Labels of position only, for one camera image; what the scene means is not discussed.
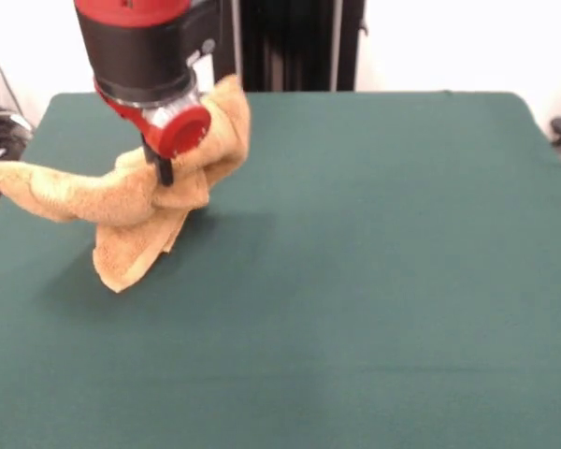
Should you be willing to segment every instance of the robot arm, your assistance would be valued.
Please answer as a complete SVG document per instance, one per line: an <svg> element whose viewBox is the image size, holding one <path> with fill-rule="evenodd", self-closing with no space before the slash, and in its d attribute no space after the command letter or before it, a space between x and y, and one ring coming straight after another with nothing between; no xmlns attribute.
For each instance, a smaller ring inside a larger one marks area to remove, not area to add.
<svg viewBox="0 0 561 449"><path fill-rule="evenodd" d="M220 0L75 0L96 91L141 133L159 180L209 130L192 65L221 34Z"/></svg>

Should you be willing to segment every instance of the green table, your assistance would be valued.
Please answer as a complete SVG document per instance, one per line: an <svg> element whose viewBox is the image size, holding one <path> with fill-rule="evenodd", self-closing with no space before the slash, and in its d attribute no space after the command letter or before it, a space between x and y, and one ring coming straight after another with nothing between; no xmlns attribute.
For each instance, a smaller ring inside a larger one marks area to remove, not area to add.
<svg viewBox="0 0 561 449"><path fill-rule="evenodd" d="M252 155L136 288L0 206L0 449L561 448L561 162L510 94L253 94ZM56 97L28 161L138 144Z"/></svg>

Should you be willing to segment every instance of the crumpled towel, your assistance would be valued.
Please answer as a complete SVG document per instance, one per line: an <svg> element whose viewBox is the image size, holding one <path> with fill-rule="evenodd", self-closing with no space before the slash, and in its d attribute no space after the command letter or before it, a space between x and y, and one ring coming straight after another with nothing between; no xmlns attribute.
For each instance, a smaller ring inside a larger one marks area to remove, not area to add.
<svg viewBox="0 0 561 449"><path fill-rule="evenodd" d="M119 293L171 251L187 214L207 206L210 189L247 159L251 112L237 77L219 81L202 104L211 127L198 147L173 161L170 187L158 183L154 166L138 148L120 155L102 177L0 162L0 192L54 222L96 223L93 265L102 282Z"/></svg>

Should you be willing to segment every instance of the white wall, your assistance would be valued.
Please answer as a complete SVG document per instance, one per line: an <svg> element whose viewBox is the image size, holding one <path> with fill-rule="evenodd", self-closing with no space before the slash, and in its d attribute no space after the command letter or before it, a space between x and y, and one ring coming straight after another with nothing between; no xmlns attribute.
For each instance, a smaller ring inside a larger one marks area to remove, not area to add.
<svg viewBox="0 0 561 449"><path fill-rule="evenodd" d="M561 114L561 0L367 0L363 91L509 91Z"/></svg>
<svg viewBox="0 0 561 449"><path fill-rule="evenodd" d="M545 131L561 114L561 0L367 0L367 23L358 90L512 91ZM0 1L0 64L34 123L54 94L90 92L73 0Z"/></svg>

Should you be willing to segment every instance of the red cap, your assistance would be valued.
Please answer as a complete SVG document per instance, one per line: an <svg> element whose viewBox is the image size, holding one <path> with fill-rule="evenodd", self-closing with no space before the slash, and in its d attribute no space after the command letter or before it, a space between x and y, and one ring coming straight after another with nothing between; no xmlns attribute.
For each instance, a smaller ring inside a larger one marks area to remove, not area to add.
<svg viewBox="0 0 561 449"><path fill-rule="evenodd" d="M208 132L211 121L209 111L203 106L185 109L162 130L154 150L165 159L192 150Z"/></svg>
<svg viewBox="0 0 561 449"><path fill-rule="evenodd" d="M191 0L75 0L78 12L106 25L140 28L176 19Z"/></svg>

